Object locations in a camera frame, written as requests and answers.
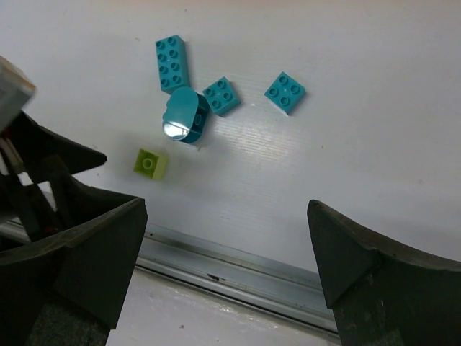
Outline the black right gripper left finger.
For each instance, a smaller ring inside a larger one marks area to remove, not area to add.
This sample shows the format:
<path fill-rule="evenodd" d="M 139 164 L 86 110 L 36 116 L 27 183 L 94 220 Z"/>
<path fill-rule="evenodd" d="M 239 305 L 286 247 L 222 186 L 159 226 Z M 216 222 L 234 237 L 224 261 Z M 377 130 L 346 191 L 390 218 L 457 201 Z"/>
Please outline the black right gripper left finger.
<path fill-rule="evenodd" d="M 105 345 L 147 224 L 130 200 L 48 238 L 1 252 L 2 345 Z"/>

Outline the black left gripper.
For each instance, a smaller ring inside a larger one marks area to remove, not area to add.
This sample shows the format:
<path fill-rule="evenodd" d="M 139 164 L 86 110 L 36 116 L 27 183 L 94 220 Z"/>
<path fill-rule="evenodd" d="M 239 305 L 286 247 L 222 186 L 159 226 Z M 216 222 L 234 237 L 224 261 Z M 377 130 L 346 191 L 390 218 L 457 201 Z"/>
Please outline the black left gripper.
<path fill-rule="evenodd" d="M 71 174 L 103 165 L 107 156 L 39 125 L 25 112 L 1 139 L 7 173 L 1 191 L 31 242 L 111 211 L 136 196 L 83 184 Z"/>

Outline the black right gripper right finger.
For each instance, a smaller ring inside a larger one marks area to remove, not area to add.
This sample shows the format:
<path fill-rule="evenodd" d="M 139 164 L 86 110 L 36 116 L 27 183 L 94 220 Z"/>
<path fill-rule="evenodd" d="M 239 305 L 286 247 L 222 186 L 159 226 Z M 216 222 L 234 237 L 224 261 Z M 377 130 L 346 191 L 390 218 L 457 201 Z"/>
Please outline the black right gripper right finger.
<path fill-rule="evenodd" d="M 460 263 L 368 229 L 318 200 L 307 209 L 343 345 L 459 345 Z"/>

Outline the light green square lego brick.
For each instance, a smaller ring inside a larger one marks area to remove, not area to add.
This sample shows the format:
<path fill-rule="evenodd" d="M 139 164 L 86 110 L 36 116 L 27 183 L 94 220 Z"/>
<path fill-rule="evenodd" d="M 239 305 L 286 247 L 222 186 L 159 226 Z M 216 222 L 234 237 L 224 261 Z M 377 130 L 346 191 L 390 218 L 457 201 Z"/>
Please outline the light green square lego brick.
<path fill-rule="evenodd" d="M 141 148 L 135 160 L 133 171 L 149 179 L 162 179 L 167 163 L 167 155 Z"/>

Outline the teal oval lego brick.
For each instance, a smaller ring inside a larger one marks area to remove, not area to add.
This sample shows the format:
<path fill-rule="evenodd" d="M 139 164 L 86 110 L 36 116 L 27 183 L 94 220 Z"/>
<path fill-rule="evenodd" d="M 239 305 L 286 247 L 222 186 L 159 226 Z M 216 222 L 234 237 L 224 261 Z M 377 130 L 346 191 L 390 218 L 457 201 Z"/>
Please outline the teal oval lego brick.
<path fill-rule="evenodd" d="M 163 131 L 173 141 L 193 144 L 202 136 L 209 112 L 210 106 L 203 95 L 191 87 L 179 87 L 166 103 Z"/>

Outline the long teal lego brick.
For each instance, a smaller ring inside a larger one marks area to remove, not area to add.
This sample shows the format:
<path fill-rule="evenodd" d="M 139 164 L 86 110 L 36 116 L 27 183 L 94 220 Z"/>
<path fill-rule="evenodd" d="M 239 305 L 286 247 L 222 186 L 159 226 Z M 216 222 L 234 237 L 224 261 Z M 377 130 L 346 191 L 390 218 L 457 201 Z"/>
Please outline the long teal lego brick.
<path fill-rule="evenodd" d="M 190 86 L 186 46 L 178 35 L 156 41 L 156 57 L 162 92 Z"/>

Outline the teal square lego brick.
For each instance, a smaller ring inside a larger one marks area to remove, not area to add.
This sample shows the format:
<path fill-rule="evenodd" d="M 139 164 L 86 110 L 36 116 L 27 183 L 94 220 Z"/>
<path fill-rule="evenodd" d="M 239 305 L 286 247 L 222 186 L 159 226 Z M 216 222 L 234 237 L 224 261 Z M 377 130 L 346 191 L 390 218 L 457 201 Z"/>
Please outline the teal square lego brick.
<path fill-rule="evenodd" d="M 220 117 L 225 117 L 241 104 L 232 83 L 224 76 L 205 88 L 203 95 L 213 113 Z"/>
<path fill-rule="evenodd" d="M 284 71 L 272 82 L 264 96 L 279 110 L 290 116 L 306 97 L 305 87 Z"/>

